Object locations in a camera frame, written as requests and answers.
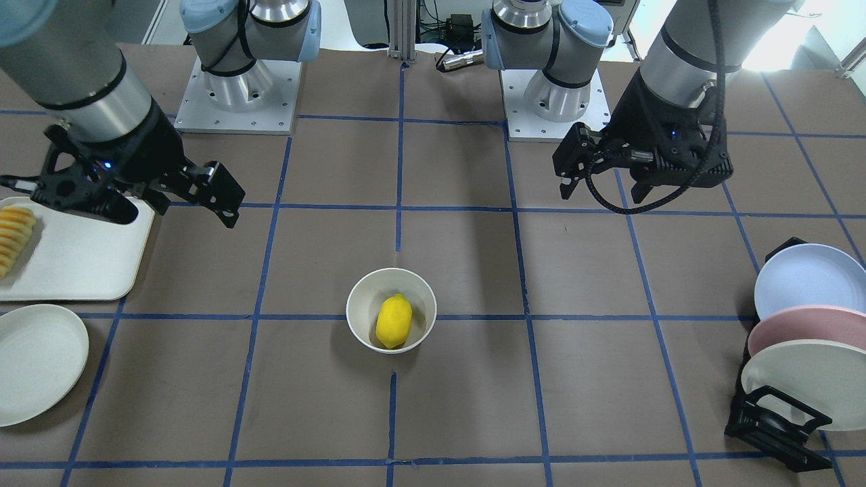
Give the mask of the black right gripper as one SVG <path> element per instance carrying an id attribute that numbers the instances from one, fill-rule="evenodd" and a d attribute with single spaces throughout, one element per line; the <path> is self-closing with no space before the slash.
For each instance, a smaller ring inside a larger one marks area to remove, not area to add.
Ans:
<path id="1" fill-rule="evenodd" d="M 219 161 L 187 162 L 181 136 L 157 102 L 142 123 L 114 141 L 77 141 L 58 124 L 30 199 L 56 212 L 131 224 L 138 210 L 126 194 L 164 214 L 168 194 L 204 207 L 226 228 L 235 227 L 246 191 Z"/>

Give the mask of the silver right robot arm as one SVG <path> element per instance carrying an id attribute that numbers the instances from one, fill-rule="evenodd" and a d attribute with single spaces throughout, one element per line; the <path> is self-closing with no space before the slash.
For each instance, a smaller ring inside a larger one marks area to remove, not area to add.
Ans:
<path id="1" fill-rule="evenodd" d="M 130 197 L 163 215 L 174 194 L 235 226 L 245 191 L 223 164 L 194 164 L 181 135 L 106 32 L 112 1 L 3 1 L 2 71 L 55 124 L 37 176 L 2 176 L 34 203 L 131 224 Z M 217 108 L 261 108 L 275 89 L 266 62 L 311 62 L 318 1 L 183 1 L 179 13 Z"/>

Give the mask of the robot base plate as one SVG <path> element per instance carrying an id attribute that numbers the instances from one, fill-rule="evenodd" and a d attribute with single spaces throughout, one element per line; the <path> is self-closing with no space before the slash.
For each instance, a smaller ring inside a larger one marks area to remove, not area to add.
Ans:
<path id="1" fill-rule="evenodd" d="M 258 60 L 246 73 L 222 77 L 195 62 L 174 126 L 182 133 L 291 135 L 304 66 Z"/>
<path id="2" fill-rule="evenodd" d="M 502 70 L 500 78 L 510 141 L 559 142 L 576 122 L 592 131 L 610 122 L 598 72 L 577 89 L 554 85 L 539 70 Z"/>

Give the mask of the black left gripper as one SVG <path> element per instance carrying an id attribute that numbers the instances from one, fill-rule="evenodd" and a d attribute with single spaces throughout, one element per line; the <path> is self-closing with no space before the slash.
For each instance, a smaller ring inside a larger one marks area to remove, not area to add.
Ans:
<path id="1" fill-rule="evenodd" d="M 629 162 L 634 202 L 643 202 L 656 186 L 711 188 L 733 175 L 727 121 L 716 115 L 724 107 L 726 94 L 709 87 L 698 107 L 678 107 L 653 93 L 640 73 L 632 77 L 602 130 L 600 148 L 628 145 L 631 150 L 652 154 L 649 162 Z M 551 161 L 561 179 L 563 200 L 572 197 L 580 180 L 606 169 L 598 151 L 600 139 L 600 133 L 587 124 L 575 122 L 554 151 Z"/>

